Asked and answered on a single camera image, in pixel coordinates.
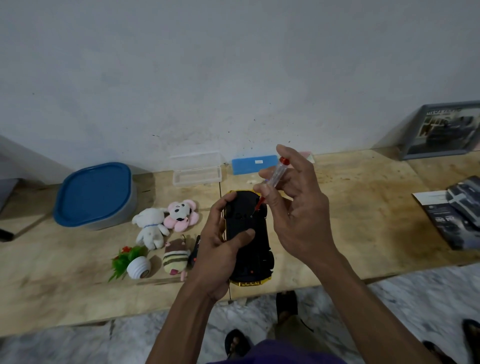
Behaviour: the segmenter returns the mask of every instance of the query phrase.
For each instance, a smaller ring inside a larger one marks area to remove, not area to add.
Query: pink mouse plush
[[[163,221],[163,225],[176,232],[185,231],[187,227],[198,222],[199,215],[194,211],[197,205],[192,200],[172,202],[168,206],[169,216]]]

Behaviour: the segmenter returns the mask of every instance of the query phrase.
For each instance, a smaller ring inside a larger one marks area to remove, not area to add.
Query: screwdriver
[[[282,178],[283,174],[287,170],[289,165],[290,165],[290,161],[288,159],[280,157],[280,159],[278,160],[278,163],[275,167],[275,171],[273,172],[272,177],[269,180],[263,181],[262,183],[269,184],[270,186],[275,188],[276,185],[278,184],[278,182],[280,181],[280,179]],[[258,200],[257,206],[255,206],[255,210],[253,211],[252,216],[250,216],[251,218],[254,216],[255,212],[260,210],[260,206],[264,202],[265,202],[265,197],[260,196],[260,199]]]

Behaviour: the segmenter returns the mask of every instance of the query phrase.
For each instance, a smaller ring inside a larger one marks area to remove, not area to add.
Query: floor
[[[411,273],[370,288],[417,338],[435,342],[459,364],[469,363],[460,323],[463,318],[480,321],[480,264]],[[325,291],[307,288],[297,295],[299,315],[318,337],[347,363],[363,363]],[[166,316],[157,312],[102,327],[53,328],[6,338],[0,363],[144,363]],[[223,341],[233,328],[258,343],[275,320],[273,295],[246,305],[216,306],[198,363],[225,359]]]

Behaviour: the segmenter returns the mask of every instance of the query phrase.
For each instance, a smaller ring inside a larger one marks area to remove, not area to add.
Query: framed photo
[[[480,142],[480,101],[423,105],[405,135],[400,160],[465,154]]]

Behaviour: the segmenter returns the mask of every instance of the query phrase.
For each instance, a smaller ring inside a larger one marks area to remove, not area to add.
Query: white ceramic pot
[[[150,273],[152,265],[144,256],[135,258],[128,264],[127,273],[131,279],[145,278]]]

